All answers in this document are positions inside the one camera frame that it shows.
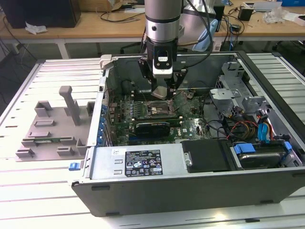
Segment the white paper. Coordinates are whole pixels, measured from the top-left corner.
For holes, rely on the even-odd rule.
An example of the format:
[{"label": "white paper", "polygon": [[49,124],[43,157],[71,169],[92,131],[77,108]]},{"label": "white paper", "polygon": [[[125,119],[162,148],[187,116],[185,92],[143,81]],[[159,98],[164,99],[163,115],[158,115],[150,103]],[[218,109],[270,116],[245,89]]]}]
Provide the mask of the white paper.
[{"label": "white paper", "polygon": [[298,13],[287,13],[283,19],[284,20],[287,20],[287,21],[295,21],[295,19],[300,16],[301,14],[298,14]]},{"label": "white paper", "polygon": [[126,153],[126,149],[124,148],[112,149],[111,151],[112,156],[125,155],[125,153]]},{"label": "white paper", "polygon": [[31,24],[28,24],[27,22],[25,22],[25,24],[27,25],[27,27],[25,27],[25,30],[26,31],[29,31],[30,33],[33,33],[33,34],[37,34],[37,33],[42,33],[42,32],[47,32],[47,28],[42,25],[42,26],[36,26],[36,25],[31,25]]},{"label": "white paper", "polygon": [[124,10],[124,13],[145,13],[145,8],[134,8],[130,10]]}]

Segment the black plastic cover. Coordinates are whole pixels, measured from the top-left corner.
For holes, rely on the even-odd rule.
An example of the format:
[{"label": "black plastic cover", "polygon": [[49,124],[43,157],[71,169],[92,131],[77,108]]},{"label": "black plastic cover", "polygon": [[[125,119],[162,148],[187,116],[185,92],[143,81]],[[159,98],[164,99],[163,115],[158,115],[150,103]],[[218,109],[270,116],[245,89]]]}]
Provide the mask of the black plastic cover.
[{"label": "black plastic cover", "polygon": [[236,170],[228,141],[207,139],[181,142],[183,151],[190,154],[189,173],[223,172]]}]

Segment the black computer case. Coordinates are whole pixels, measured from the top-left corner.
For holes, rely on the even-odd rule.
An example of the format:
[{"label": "black computer case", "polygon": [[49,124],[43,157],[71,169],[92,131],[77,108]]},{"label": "black computer case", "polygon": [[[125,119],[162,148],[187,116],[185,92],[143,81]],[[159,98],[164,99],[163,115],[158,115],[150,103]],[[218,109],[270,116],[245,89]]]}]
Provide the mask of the black computer case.
[{"label": "black computer case", "polygon": [[8,22],[15,29],[25,22],[46,27],[75,27],[81,17],[78,0],[0,0]]}]

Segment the small black box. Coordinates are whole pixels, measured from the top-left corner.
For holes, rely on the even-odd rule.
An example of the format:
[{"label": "small black box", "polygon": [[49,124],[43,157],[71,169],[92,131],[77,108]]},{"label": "small black box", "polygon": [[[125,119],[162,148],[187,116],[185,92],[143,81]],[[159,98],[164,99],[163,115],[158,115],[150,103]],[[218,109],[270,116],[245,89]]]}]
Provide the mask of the small black box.
[{"label": "small black box", "polygon": [[253,13],[253,8],[241,7],[238,14],[238,19],[241,21],[249,21]]}]

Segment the sticker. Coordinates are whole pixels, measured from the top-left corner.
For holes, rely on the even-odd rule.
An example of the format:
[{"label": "sticker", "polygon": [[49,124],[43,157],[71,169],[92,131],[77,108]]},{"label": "sticker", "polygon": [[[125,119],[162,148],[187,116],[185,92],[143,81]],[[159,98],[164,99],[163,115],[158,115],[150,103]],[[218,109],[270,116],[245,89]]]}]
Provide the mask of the sticker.
[{"label": "sticker", "polygon": [[124,151],[124,153],[127,177],[163,175],[160,150]]},{"label": "sticker", "polygon": [[126,149],[120,148],[120,149],[112,149],[111,156],[120,156],[125,155]]},{"label": "sticker", "polygon": [[52,141],[49,141],[49,140],[45,140],[45,141],[35,141],[35,143],[37,143],[37,144],[41,144],[41,143],[52,143]]}]

